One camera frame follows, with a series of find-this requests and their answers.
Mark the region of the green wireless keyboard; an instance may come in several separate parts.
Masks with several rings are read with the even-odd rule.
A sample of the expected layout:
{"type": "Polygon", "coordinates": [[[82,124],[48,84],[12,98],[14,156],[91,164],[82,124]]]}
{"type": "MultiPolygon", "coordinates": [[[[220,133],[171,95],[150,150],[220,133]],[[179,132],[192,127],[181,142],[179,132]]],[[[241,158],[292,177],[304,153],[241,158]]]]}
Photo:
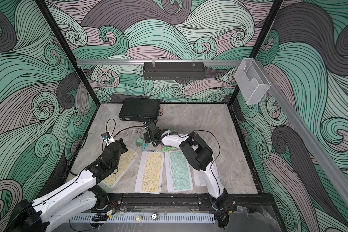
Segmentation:
{"type": "Polygon", "coordinates": [[[169,193],[193,190],[190,166],[181,151],[165,152],[165,168],[169,193]]]}

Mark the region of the yellow wireless keyboard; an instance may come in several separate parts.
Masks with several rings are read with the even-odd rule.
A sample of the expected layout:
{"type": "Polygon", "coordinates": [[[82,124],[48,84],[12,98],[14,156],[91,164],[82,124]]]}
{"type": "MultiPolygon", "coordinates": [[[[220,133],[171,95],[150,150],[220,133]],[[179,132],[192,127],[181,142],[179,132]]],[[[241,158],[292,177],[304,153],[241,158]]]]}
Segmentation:
{"type": "Polygon", "coordinates": [[[113,188],[132,166],[134,161],[138,158],[138,153],[128,148],[126,153],[123,153],[120,157],[119,167],[110,176],[105,178],[101,183],[108,188],[113,188]]]}
{"type": "Polygon", "coordinates": [[[144,151],[141,155],[134,192],[160,194],[164,153],[144,151]]]}

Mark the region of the light green charger plug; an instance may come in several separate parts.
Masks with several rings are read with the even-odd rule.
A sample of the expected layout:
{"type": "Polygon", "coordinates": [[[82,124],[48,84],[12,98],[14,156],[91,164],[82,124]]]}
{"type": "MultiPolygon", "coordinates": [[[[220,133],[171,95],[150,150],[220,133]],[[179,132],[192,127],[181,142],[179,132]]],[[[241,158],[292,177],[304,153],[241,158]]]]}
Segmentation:
{"type": "Polygon", "coordinates": [[[143,146],[144,143],[145,143],[145,140],[144,140],[143,138],[137,138],[137,140],[136,140],[136,145],[137,145],[138,147],[143,146]]]}

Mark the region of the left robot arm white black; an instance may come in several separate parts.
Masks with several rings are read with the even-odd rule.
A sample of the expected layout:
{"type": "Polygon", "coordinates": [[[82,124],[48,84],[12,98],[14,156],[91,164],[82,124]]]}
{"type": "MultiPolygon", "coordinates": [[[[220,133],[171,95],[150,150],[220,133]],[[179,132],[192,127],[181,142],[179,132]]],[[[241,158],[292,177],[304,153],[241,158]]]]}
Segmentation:
{"type": "Polygon", "coordinates": [[[123,139],[110,139],[100,157],[71,181],[32,202],[18,203],[5,231],[51,232],[88,209],[104,209],[107,194],[98,184],[118,169],[120,157],[127,151],[123,139]]]}

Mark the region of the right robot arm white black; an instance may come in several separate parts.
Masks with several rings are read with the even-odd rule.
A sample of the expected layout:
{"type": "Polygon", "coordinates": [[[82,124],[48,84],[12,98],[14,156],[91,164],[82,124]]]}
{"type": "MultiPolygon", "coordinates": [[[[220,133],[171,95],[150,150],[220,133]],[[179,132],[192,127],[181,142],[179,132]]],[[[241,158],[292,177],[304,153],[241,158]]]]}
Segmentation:
{"type": "Polygon", "coordinates": [[[155,147],[162,144],[180,149],[189,165],[204,174],[212,207],[215,210],[222,210],[228,193],[216,173],[213,150],[197,131],[179,134],[167,129],[160,129],[154,121],[143,116],[140,119],[147,131],[144,134],[145,142],[155,147]]]}

